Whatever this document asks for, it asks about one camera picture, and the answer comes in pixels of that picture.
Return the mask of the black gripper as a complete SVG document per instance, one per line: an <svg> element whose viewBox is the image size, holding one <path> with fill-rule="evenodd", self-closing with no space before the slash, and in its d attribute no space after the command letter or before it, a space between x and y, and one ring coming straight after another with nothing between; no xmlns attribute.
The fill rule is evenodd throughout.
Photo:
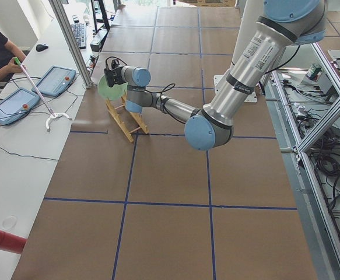
<svg viewBox="0 0 340 280"><path fill-rule="evenodd" d="M124 83L121 71L122 66L116 67L114 69L104 69L104 76L109 87L113 87L114 85L122 85Z"/></svg>

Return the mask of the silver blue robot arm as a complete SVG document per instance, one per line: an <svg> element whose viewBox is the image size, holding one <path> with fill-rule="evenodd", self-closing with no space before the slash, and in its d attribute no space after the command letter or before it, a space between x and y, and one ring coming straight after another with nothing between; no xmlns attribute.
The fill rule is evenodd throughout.
<svg viewBox="0 0 340 280"><path fill-rule="evenodd" d="M185 138L196 150L207 151L228 143L233 135L233 116L251 95L260 79L272 72L272 65L287 46L316 43L324 38L326 1L264 1L256 31L236 64L226 70L217 91L202 108L182 103L162 92L149 92L150 72L106 63L104 78L109 87L127 84L125 108L141 113L153 107L183 123Z"/></svg>

